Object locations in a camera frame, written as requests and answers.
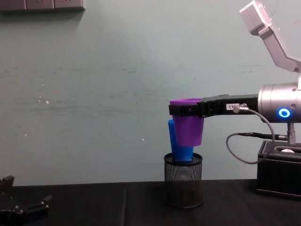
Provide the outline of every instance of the purple cup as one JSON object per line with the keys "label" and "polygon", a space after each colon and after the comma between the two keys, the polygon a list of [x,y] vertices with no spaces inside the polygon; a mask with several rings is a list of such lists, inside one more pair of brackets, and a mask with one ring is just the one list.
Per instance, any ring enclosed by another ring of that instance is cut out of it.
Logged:
{"label": "purple cup", "polygon": [[[196,105],[202,98],[170,100],[170,105]],[[174,128],[178,146],[192,147],[202,144],[204,119],[197,116],[174,116]]]}

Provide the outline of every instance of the gray cable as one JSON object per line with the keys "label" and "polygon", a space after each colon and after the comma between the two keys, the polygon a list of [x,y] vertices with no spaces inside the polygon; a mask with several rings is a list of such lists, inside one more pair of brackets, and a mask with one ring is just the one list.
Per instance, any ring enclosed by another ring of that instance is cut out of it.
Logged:
{"label": "gray cable", "polygon": [[230,148],[230,146],[229,146],[229,139],[230,139],[231,137],[233,137],[233,136],[238,136],[238,135],[239,135],[239,133],[233,133],[233,134],[229,135],[229,136],[227,137],[227,139],[226,139],[227,149],[229,150],[229,152],[230,152],[235,158],[237,158],[238,160],[240,160],[240,161],[242,161],[242,162],[244,162],[244,163],[252,164],[252,165],[253,165],[253,164],[258,164],[258,163],[260,163],[260,162],[266,160],[266,158],[268,157],[268,155],[273,151],[273,149],[274,149],[274,147],[275,147],[275,132],[274,132],[274,129],[273,129],[271,123],[270,123],[263,115],[259,114],[258,112],[254,111],[254,110],[251,110],[251,109],[244,109],[244,111],[246,111],[246,112],[252,112],[253,114],[256,114],[257,116],[259,116],[259,117],[260,117],[260,118],[268,125],[269,129],[271,130],[271,134],[272,134],[272,144],[271,144],[271,146],[270,146],[271,148],[265,153],[265,155],[263,156],[262,159],[257,160],[257,161],[246,161],[246,160],[244,160],[244,159],[238,157],[238,156],[231,150],[231,148]]}

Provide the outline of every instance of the blue led ring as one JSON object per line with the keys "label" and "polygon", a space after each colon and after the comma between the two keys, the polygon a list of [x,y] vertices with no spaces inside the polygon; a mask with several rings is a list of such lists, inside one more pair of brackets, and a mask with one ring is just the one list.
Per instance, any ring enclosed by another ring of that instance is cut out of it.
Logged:
{"label": "blue led ring", "polygon": [[291,115],[291,112],[286,108],[281,108],[278,112],[279,116],[282,118],[288,118]]}

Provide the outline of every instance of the blue cup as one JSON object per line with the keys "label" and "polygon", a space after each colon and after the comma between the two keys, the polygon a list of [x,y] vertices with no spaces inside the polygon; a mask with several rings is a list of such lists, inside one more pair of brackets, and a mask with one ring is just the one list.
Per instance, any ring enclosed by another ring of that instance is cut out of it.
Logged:
{"label": "blue cup", "polygon": [[171,151],[175,161],[191,161],[193,156],[193,147],[181,147],[177,145],[174,130],[174,120],[168,121]]}

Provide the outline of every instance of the wall socket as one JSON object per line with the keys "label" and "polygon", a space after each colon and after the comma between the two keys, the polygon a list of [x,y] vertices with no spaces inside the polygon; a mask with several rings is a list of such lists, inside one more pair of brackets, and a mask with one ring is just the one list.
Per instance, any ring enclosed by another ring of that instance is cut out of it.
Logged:
{"label": "wall socket", "polygon": [[54,9],[54,0],[26,0],[27,10]]}
{"label": "wall socket", "polygon": [[0,0],[0,11],[26,10],[25,0]]}
{"label": "wall socket", "polygon": [[83,0],[54,0],[55,8],[78,8],[84,9]]}

